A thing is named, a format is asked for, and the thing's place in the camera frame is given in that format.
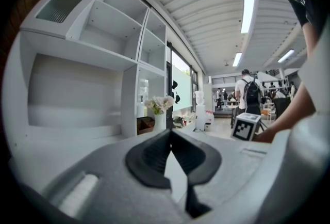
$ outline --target cabinet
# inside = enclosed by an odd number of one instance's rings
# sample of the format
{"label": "cabinet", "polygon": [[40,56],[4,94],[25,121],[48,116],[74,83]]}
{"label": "cabinet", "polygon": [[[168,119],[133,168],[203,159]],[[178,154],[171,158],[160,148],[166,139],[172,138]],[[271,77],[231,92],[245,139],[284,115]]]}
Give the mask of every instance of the cabinet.
{"label": "cabinet", "polygon": [[165,23],[142,0],[37,3],[3,81],[4,128],[20,179],[42,191],[95,148],[136,137],[139,79],[149,97],[165,96],[165,44]]}

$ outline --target backpack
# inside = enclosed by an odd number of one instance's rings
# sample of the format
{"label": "backpack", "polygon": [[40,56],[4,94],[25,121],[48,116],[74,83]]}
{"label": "backpack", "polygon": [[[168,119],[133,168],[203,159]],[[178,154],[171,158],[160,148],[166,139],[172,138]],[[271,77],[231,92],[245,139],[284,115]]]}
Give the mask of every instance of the backpack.
{"label": "backpack", "polygon": [[243,99],[246,102],[246,107],[248,105],[256,105],[260,103],[260,97],[261,97],[261,91],[260,87],[256,84],[255,80],[248,82],[245,79],[242,79],[244,82],[246,82],[246,85],[244,87],[244,95]]}

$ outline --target flower vase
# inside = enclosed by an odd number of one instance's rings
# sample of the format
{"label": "flower vase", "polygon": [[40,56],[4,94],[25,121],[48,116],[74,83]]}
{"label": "flower vase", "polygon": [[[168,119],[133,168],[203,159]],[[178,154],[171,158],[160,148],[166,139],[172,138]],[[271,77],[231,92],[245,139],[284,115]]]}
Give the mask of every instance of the flower vase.
{"label": "flower vase", "polygon": [[153,131],[166,129],[166,114],[155,114],[155,125]]}

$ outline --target hand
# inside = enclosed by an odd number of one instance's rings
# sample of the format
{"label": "hand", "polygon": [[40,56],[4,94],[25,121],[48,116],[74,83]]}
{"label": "hand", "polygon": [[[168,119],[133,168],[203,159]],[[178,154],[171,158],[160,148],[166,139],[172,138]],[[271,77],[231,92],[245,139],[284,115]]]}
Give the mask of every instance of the hand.
{"label": "hand", "polygon": [[272,143],[275,134],[276,132],[274,132],[271,127],[269,127],[259,134],[254,134],[252,141]]}

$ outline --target ceiling light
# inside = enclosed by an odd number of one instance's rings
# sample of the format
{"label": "ceiling light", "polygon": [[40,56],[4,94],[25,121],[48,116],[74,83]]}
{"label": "ceiling light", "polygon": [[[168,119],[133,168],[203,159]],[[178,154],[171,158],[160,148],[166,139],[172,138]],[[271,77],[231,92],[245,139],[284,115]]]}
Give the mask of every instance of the ceiling light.
{"label": "ceiling light", "polygon": [[254,0],[244,0],[244,12],[241,33],[248,33],[251,25]]}
{"label": "ceiling light", "polygon": [[278,60],[277,62],[281,63],[283,61],[285,61],[287,58],[289,58],[292,54],[294,53],[294,50],[289,50],[280,60]]}
{"label": "ceiling light", "polygon": [[242,57],[242,53],[237,53],[236,56],[235,56],[235,60],[234,60],[234,63],[233,63],[233,67],[236,67],[240,61]]}

